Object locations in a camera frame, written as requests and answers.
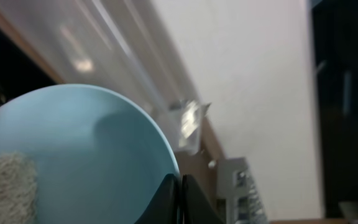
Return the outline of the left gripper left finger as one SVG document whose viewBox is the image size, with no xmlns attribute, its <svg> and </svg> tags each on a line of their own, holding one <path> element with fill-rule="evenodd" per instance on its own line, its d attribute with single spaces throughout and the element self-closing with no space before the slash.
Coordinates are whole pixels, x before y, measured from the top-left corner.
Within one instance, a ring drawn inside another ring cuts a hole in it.
<svg viewBox="0 0 358 224">
<path fill-rule="evenodd" d="M 177 224 L 178 198 L 178 179 L 167 174 L 135 224 Z"/>
</svg>

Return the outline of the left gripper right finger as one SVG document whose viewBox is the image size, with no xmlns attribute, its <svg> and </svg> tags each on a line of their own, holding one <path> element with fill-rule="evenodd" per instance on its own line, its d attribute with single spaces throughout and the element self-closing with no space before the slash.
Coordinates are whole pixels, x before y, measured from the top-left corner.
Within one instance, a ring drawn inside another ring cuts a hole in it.
<svg viewBox="0 0 358 224">
<path fill-rule="evenodd" d="M 223 224 L 192 175 L 182 177 L 182 206 L 185 224 Z"/>
</svg>

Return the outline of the light blue rice bowl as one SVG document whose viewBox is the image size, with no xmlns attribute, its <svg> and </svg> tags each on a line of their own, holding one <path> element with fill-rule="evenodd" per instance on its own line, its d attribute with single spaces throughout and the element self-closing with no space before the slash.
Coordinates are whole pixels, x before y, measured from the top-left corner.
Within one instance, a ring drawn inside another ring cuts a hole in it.
<svg viewBox="0 0 358 224">
<path fill-rule="evenodd" d="M 173 151 L 155 121 L 111 90 L 67 84 L 0 107 L 0 152 L 37 167 L 38 223 L 134 223 L 167 174 Z"/>
</svg>

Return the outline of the grey dishwasher rack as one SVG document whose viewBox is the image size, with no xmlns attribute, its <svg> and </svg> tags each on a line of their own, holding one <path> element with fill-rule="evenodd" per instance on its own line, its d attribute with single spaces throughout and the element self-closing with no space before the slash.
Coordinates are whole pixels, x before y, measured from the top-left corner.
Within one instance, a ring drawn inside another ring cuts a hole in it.
<svg viewBox="0 0 358 224">
<path fill-rule="evenodd" d="M 245 158 L 218 162 L 216 195 L 217 210 L 224 223 L 269 223 Z"/>
</svg>

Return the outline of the clear plastic bin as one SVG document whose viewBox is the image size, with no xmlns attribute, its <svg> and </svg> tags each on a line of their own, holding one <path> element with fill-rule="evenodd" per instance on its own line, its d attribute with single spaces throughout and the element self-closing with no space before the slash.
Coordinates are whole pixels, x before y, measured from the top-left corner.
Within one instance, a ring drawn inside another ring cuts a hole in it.
<svg viewBox="0 0 358 224">
<path fill-rule="evenodd" d="M 199 151 L 204 106 L 150 1 L 0 0 L 0 29 L 53 81 L 114 90 Z"/>
</svg>

